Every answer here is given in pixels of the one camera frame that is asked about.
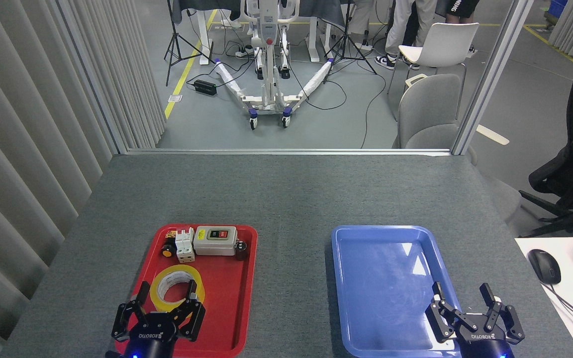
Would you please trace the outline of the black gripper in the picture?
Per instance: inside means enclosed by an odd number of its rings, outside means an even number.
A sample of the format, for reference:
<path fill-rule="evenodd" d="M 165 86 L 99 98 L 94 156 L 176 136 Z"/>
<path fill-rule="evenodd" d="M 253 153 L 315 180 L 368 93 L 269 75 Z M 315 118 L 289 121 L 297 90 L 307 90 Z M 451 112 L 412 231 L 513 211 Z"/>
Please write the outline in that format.
<path fill-rule="evenodd" d="M 487 313 L 464 314 L 444 299 L 441 284 L 435 281 L 432 301 L 425 310 L 432 333 L 439 344 L 457 340 L 464 358 L 511 358 L 509 344 L 525 339 L 516 308 L 502 303 L 488 283 L 479 290 Z"/>
<path fill-rule="evenodd" d="M 111 337 L 118 342 L 128 340 L 123 358 L 172 358 L 177 339 L 198 339 L 205 307 L 198 299 L 196 281 L 189 280 L 185 299 L 170 312 L 146 314 L 144 304 L 150 287 L 142 281 L 137 294 L 117 309 Z M 138 323 L 129 330 L 132 314 Z"/>

